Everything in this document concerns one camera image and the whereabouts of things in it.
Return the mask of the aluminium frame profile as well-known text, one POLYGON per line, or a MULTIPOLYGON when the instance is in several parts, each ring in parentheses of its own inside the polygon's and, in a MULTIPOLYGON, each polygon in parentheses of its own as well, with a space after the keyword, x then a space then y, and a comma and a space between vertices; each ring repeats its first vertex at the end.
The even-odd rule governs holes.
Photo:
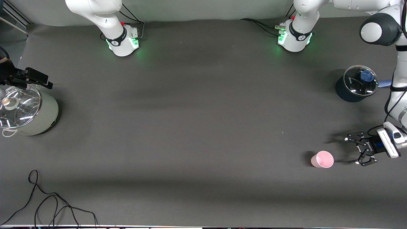
POLYGON ((0 21, 22 32, 27 37, 27 26, 32 22, 10 0, 0 0, 0 21))

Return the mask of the pink plastic cup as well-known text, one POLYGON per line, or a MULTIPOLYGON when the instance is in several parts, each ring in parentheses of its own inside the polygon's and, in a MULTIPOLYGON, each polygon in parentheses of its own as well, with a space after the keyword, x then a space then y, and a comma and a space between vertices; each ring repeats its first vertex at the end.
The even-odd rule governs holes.
POLYGON ((327 151, 320 151, 311 158, 311 164, 315 168, 330 168, 334 162, 333 155, 327 151))

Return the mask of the white cooking pot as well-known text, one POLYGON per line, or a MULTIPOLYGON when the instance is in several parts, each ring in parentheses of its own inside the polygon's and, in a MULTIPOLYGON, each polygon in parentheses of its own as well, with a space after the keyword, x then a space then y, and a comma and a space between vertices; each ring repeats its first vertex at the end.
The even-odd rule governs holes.
MULTIPOLYGON (((37 115, 27 125, 17 129, 4 129, 0 127, 2 130, 1 134, 4 137, 12 137, 16 134, 35 136, 47 131, 53 126, 59 113, 58 103, 54 97, 50 96, 48 93, 42 90, 39 90, 39 93, 42 96, 42 104, 37 115)), ((5 100, 3 97, 5 97, 4 89, 0 90, 0 101, 4 103, 5 100)))

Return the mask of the dark blue saucepan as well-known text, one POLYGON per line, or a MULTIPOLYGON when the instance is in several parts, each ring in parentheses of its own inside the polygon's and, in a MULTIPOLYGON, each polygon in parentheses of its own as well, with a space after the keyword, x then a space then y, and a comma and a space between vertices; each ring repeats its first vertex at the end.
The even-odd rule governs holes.
MULTIPOLYGON (((383 87, 389 87, 391 86, 391 84, 392 80, 378 80, 378 89, 383 87)), ((335 85, 335 91, 342 100, 345 100, 347 102, 360 102, 363 99, 368 98, 352 94, 344 85, 343 75, 337 80, 337 83, 335 85)))

